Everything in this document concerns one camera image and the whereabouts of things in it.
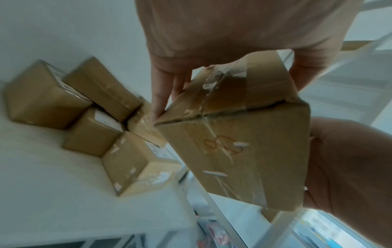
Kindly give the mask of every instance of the person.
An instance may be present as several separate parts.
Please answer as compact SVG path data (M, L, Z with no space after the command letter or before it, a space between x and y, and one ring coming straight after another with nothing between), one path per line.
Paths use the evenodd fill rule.
M362 0L136 0L151 60L153 121L192 70L248 53L292 49L301 90L338 54ZM352 121L313 118L304 206L392 246L392 137Z

